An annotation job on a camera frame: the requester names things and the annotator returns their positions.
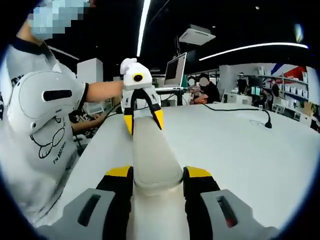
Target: ceiling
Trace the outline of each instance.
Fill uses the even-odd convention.
[[[97,0],[82,20],[74,21],[65,34],[54,36],[48,45],[79,60],[57,53],[73,71],[76,64],[92,58],[103,62],[105,79],[119,75],[119,64],[136,57],[143,0]],[[313,10],[308,4],[290,1],[151,0],[139,61],[161,73],[177,54],[175,38],[188,24],[211,30],[215,39],[203,46],[180,43],[180,52],[190,52],[187,72],[214,69],[222,64],[289,63],[314,66],[313,50],[318,42],[312,26]],[[200,58],[233,48],[270,42],[296,43],[294,24],[301,24],[307,50],[292,46],[268,46],[240,50],[204,61]]]

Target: white table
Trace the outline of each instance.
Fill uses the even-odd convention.
[[[253,108],[230,103],[209,105],[217,109]],[[181,167],[206,169],[221,189],[229,189],[252,207],[259,223],[285,226],[313,180],[320,134],[273,112],[272,129],[264,127],[268,117],[262,111],[217,112],[191,105],[164,107],[163,112],[163,134]],[[75,166],[59,201],[59,211],[87,188],[95,188],[109,169],[132,164],[132,136],[123,116],[112,116]],[[148,231],[152,222],[145,224]]]

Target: black cable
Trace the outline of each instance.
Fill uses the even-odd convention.
[[[105,121],[105,120],[109,117],[110,113],[111,113],[116,107],[118,107],[120,104],[121,104],[121,102],[119,102],[117,105],[115,105],[113,108],[111,108],[111,110],[105,115],[105,118],[104,118],[103,121]]]
[[[185,100],[184,96],[182,96],[182,99],[184,100],[185,105],[188,105],[187,100]]]
[[[173,94],[171,94],[168,98],[166,98],[165,100],[161,100],[161,101],[167,101],[167,100],[169,100],[170,98],[172,98],[174,95],[175,95],[175,94],[173,93]]]
[[[105,118],[105,120],[108,119],[108,118],[111,118],[111,117],[114,116],[114,115],[118,115],[118,114],[119,114],[119,113],[115,113],[115,114],[109,115],[109,116],[107,116],[107,117]]]
[[[209,107],[208,105],[202,103],[202,105],[206,106],[208,109],[217,111],[217,112],[234,112],[234,111],[263,111],[268,115],[268,121],[265,123],[265,127],[268,129],[272,129],[272,124],[271,124],[271,117],[270,114],[267,110],[265,109],[260,109],[260,108],[236,108],[236,109],[214,109],[212,107]]]

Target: air conditioner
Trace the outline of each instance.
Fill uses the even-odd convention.
[[[209,29],[191,24],[189,28],[181,35],[179,41],[182,43],[201,46],[211,41],[215,37],[216,36],[212,35]]]

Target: gray t-shirt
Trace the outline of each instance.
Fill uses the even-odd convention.
[[[10,103],[4,100],[8,98],[3,93],[8,95],[12,91],[8,81],[14,87],[29,72],[56,71],[68,75],[70,81],[77,79],[70,69],[55,59],[45,43],[38,46],[19,38],[8,48],[3,67],[0,76],[0,168],[20,209],[36,225],[60,197],[78,159],[77,147],[67,115],[51,119],[30,136],[14,132],[6,112]],[[76,95],[81,97],[75,107],[79,108],[88,88],[81,82],[77,86]]]

